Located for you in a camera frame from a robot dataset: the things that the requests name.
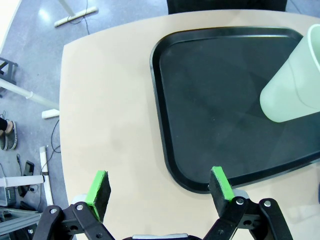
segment white cup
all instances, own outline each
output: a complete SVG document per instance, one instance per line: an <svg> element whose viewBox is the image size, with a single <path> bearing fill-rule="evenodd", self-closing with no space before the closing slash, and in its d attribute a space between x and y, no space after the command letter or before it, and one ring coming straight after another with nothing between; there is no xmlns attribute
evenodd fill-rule
<svg viewBox="0 0 320 240"><path fill-rule="evenodd" d="M309 28L264 87L260 105L277 123L320 112L320 24Z"/></svg>

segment green foam pad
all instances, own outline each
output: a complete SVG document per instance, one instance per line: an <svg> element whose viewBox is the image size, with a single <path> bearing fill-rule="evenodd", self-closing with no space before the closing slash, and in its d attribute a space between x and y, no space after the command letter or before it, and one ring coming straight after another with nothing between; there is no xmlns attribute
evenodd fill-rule
<svg viewBox="0 0 320 240"><path fill-rule="evenodd" d="M219 217L223 214L228 203L235 197L229 181L221 166L211 169L209 189Z"/></svg>
<svg viewBox="0 0 320 240"><path fill-rule="evenodd" d="M103 222L106 213L111 188L108 172L100 170L96 173L93 183L85 198L85 202L91 208L100 222Z"/></svg>

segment shoe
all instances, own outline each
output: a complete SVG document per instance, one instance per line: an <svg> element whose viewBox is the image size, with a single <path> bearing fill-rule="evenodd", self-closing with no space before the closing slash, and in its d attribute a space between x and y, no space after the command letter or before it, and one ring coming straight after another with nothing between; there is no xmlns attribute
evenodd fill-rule
<svg viewBox="0 0 320 240"><path fill-rule="evenodd" d="M5 138L7 139L7 149L13 150L17 146L18 142L18 136L17 136L17 125L14 121L11 121L13 123L13 128L11 132L5 134Z"/></svg>
<svg viewBox="0 0 320 240"><path fill-rule="evenodd" d="M8 139L6 137L6 134L3 132L3 134L0 136L0 148L1 150L7 150L8 148Z"/></svg>

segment table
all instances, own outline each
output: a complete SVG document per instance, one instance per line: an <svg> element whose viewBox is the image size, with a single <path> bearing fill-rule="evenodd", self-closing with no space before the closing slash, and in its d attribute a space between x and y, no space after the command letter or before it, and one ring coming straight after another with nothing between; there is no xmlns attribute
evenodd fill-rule
<svg viewBox="0 0 320 240"><path fill-rule="evenodd" d="M133 234L188 233L203 238L218 214L209 194L180 187L165 166L150 53L164 36L222 26L280 26L305 35L319 18L262 10L215 10L156 17L106 29L64 47L60 141L69 202L107 170L111 196L104 224L121 240ZM278 201L294 239L320 234L320 164L246 190L254 202ZM235 240L252 239L238 230Z"/></svg>

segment chair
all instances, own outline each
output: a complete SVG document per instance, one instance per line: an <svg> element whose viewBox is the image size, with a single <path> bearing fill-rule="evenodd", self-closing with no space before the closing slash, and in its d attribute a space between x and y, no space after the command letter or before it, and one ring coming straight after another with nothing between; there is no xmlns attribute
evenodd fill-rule
<svg viewBox="0 0 320 240"><path fill-rule="evenodd" d="M286 10L287 0L166 0L169 14L219 9Z"/></svg>

